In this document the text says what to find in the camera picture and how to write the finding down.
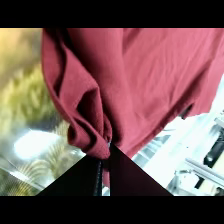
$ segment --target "black object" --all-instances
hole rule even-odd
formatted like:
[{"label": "black object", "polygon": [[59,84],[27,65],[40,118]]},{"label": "black object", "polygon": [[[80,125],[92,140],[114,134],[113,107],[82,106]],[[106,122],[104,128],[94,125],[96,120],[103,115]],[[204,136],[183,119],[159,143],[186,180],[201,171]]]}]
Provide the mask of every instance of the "black object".
[{"label": "black object", "polygon": [[[172,196],[117,147],[110,151],[111,196]],[[85,156],[38,196],[102,196],[102,164]]]}]

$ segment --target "red cloth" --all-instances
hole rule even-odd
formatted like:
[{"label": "red cloth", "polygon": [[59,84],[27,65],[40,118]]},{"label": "red cloth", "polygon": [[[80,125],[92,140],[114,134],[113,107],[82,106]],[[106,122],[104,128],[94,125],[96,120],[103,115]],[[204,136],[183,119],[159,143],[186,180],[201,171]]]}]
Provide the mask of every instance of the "red cloth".
[{"label": "red cloth", "polygon": [[224,72],[220,28],[44,29],[51,97],[70,124],[69,143],[132,157],[188,106],[208,112]]}]

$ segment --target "blurry background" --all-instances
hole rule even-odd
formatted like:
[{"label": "blurry background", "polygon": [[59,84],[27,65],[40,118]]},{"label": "blurry background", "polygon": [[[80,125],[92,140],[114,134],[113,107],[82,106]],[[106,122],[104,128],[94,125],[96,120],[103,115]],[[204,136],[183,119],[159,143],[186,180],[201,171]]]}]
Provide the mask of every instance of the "blurry background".
[{"label": "blurry background", "polygon": [[35,195],[84,156],[46,89],[41,32],[0,28],[0,195]]}]

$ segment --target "cloth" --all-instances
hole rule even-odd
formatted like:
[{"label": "cloth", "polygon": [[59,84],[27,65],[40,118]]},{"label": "cloth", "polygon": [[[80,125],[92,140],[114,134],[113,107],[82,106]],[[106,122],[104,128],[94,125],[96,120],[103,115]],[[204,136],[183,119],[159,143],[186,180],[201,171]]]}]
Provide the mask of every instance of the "cloth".
[{"label": "cloth", "polygon": [[210,110],[224,72],[223,28],[44,29],[43,73],[68,141],[132,157],[186,108]]}]

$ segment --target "black triangular object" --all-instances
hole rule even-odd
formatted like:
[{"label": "black triangular object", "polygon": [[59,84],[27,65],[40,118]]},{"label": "black triangular object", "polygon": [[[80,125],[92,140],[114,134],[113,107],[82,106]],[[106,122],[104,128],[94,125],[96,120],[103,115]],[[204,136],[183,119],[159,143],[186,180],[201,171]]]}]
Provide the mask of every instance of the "black triangular object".
[{"label": "black triangular object", "polygon": [[85,156],[37,196],[101,196],[102,162]]},{"label": "black triangular object", "polygon": [[111,196],[172,196],[116,146],[110,146]]}]

